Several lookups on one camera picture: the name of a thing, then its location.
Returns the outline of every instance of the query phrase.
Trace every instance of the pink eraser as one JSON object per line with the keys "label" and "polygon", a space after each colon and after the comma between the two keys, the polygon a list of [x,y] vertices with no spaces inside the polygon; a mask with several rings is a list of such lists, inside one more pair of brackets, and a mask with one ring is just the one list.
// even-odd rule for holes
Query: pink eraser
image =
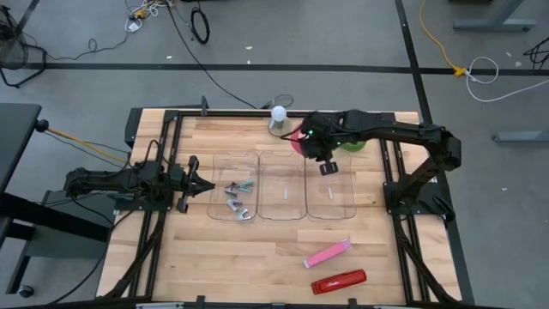
{"label": "pink eraser", "polygon": [[338,242],[337,244],[332,245],[330,248],[320,251],[314,256],[307,258],[305,261],[303,261],[303,264],[305,264],[306,268],[310,268],[324,261],[327,261],[349,249],[351,249],[351,242],[349,241],[349,239],[345,239],[342,242]]}

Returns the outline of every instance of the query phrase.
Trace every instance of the clear plastic container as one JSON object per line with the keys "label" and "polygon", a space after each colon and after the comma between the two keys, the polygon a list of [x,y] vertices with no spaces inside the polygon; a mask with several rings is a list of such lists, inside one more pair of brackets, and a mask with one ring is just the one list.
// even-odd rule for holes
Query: clear plastic container
{"label": "clear plastic container", "polygon": [[[214,155],[215,189],[209,200],[210,218],[223,221],[249,221],[256,216],[259,192],[258,166],[259,157],[252,152],[223,152]],[[237,197],[225,192],[228,185],[242,184],[246,181],[252,182],[252,185],[246,186],[251,192],[236,190]],[[232,210],[227,204],[227,201],[233,198],[237,198],[242,203],[238,206],[238,210],[242,207],[248,209],[247,214],[244,214],[247,219],[239,219],[238,210]]]}
{"label": "clear plastic container", "polygon": [[305,161],[307,213],[316,219],[341,220],[353,218],[357,208],[353,200],[351,156],[343,150],[333,152],[338,173],[323,176],[320,165],[324,162]]}
{"label": "clear plastic container", "polygon": [[307,215],[305,158],[293,151],[268,151],[259,162],[259,216],[277,221],[303,219]]}

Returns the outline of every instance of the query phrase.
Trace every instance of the green bowl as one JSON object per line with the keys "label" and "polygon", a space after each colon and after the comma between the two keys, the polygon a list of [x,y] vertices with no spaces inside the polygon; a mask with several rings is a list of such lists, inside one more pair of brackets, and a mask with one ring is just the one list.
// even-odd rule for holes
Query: green bowl
{"label": "green bowl", "polygon": [[357,142],[356,144],[352,144],[350,142],[344,143],[340,147],[345,149],[348,152],[357,152],[361,150],[366,145],[366,142]]}

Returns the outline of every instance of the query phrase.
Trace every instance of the white ball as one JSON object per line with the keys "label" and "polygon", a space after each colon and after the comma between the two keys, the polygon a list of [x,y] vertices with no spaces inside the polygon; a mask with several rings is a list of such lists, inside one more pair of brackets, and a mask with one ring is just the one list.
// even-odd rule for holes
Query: white ball
{"label": "white ball", "polygon": [[273,107],[273,110],[271,111],[271,118],[276,122],[283,121],[286,119],[286,108],[283,106]]}

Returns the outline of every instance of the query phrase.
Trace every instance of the wooden tabletop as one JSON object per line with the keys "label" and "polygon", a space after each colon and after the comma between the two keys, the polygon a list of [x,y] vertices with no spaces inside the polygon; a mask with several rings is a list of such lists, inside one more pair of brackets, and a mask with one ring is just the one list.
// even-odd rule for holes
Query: wooden tabletop
{"label": "wooden tabletop", "polygon": [[[163,114],[162,109],[143,110],[132,161],[142,160],[149,141],[159,138]],[[395,116],[402,122],[419,121],[417,112],[396,112]],[[178,163],[186,165],[189,156],[196,155],[199,174],[211,180],[214,155],[220,151],[251,151],[258,155],[272,150],[293,151],[290,142],[271,136],[267,125],[268,118],[185,117]],[[171,145],[173,125],[170,132],[166,145]],[[409,172],[427,156],[419,146],[401,147]],[[398,179],[392,147],[389,152]],[[246,223],[217,221],[208,217],[211,192],[190,199],[187,214],[170,211],[153,300],[195,301],[197,295],[205,295],[207,302],[346,304],[347,299],[356,298],[362,305],[404,304],[393,223],[383,200],[385,177],[379,141],[368,141],[351,157],[357,207],[352,219],[269,221],[256,216]],[[142,212],[135,212],[112,233],[98,295],[108,292],[133,261],[142,216]],[[442,220],[435,215],[416,215],[416,222],[425,263],[446,291],[460,299]],[[304,267],[305,258],[344,239],[351,240],[350,251],[311,269]],[[415,268],[411,261],[408,264],[414,298],[419,300]],[[144,292],[147,269],[148,261],[143,266],[139,294]],[[367,282],[327,294],[312,293],[312,282],[356,269],[366,272]]]}

